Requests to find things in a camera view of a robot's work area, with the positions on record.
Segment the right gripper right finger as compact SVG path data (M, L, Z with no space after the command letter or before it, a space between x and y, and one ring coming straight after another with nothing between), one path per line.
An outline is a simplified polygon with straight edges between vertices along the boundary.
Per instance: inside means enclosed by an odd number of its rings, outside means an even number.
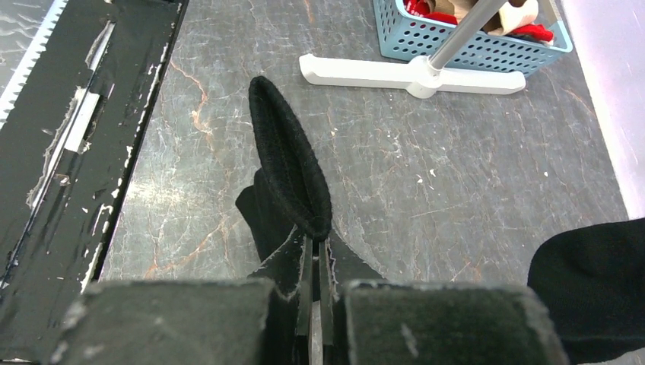
M326 364L566 364L527 287L387 281L331 234L319 246Z

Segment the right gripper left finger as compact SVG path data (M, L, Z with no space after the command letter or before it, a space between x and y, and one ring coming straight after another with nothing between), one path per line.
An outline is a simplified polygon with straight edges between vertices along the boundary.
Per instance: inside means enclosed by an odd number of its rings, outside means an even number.
M308 364L312 240L300 229L252 274L104 281L69 307L50 364Z

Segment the black white-striped sock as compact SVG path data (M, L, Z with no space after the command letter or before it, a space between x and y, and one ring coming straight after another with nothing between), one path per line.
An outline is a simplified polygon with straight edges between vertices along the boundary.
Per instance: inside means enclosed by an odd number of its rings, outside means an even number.
M644 220L559 233L535 252L528 286L549 310L572 364L644 346Z

